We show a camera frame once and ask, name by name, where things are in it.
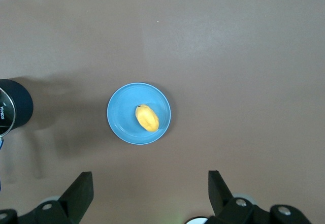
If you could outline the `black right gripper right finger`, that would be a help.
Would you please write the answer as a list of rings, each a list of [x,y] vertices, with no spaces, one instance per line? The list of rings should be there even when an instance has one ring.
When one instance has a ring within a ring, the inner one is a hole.
[[[214,215],[208,223],[310,223],[297,208],[273,205],[265,211],[244,197],[234,197],[219,171],[208,173],[208,194]]]

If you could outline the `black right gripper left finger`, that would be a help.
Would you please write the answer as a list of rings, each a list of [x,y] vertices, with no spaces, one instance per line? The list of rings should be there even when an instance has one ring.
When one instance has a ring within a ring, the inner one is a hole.
[[[92,201],[92,173],[82,172],[58,200],[45,201],[22,216],[14,209],[1,210],[1,223],[79,223]]]

